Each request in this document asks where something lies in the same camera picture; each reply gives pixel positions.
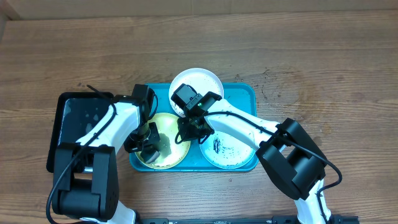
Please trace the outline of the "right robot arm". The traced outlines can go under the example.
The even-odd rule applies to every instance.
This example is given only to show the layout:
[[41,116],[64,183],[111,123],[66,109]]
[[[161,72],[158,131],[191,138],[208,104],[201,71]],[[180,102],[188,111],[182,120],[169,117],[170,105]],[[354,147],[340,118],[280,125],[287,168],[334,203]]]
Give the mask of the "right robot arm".
[[193,139],[202,144],[215,132],[228,134],[254,149],[272,183],[294,200],[300,223],[333,222],[323,192],[341,180],[324,185],[325,167],[330,166],[339,177],[342,174],[298,122],[258,118],[216,93],[201,95],[186,84],[170,99],[185,115],[178,121],[177,144]]

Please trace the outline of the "white round plate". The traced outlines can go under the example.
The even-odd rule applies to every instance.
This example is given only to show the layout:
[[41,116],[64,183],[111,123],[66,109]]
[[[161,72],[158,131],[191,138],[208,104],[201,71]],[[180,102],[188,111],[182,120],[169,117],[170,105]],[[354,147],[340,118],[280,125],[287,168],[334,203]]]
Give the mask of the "white round plate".
[[171,82],[169,88],[169,102],[172,109],[180,117],[184,117],[183,110],[171,99],[174,91],[181,85],[190,85],[197,93],[204,96],[209,91],[224,97],[224,88],[220,79],[211,71],[204,68],[189,68],[179,73]]

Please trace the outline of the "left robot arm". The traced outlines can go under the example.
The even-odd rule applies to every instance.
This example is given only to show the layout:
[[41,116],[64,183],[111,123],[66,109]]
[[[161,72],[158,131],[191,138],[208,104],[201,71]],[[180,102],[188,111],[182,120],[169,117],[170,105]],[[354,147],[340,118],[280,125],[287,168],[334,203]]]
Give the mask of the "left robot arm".
[[159,157],[160,136],[151,121],[159,101],[153,89],[140,84],[131,95],[108,101],[108,112],[90,132],[54,151],[53,187],[46,203],[50,223],[55,221],[52,212],[78,223],[139,222],[137,213],[119,200],[116,154],[126,146],[146,162]]

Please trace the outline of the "dark green sponge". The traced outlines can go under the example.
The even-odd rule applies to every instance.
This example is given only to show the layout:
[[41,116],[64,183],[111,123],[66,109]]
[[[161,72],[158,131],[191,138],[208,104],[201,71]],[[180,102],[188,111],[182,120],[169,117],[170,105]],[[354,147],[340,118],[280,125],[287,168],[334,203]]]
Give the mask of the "dark green sponge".
[[167,157],[171,154],[170,139],[165,134],[159,134],[160,140],[147,146],[143,151],[140,152],[140,156],[144,163],[150,164],[154,162],[158,157]]

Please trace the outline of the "yellow-green round plate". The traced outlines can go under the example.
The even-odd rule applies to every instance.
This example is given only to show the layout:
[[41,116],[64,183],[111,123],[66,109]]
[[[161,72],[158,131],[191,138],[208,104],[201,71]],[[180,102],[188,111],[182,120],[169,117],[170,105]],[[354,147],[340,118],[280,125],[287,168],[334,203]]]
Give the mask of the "yellow-green round plate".
[[178,133],[177,120],[178,116],[170,113],[157,113],[149,120],[149,123],[156,124],[160,136],[160,141],[155,143],[155,149],[158,150],[159,156],[152,162],[145,162],[141,153],[137,152],[136,156],[145,168],[170,169],[181,163],[188,154],[190,141],[180,144],[175,143],[175,137]]

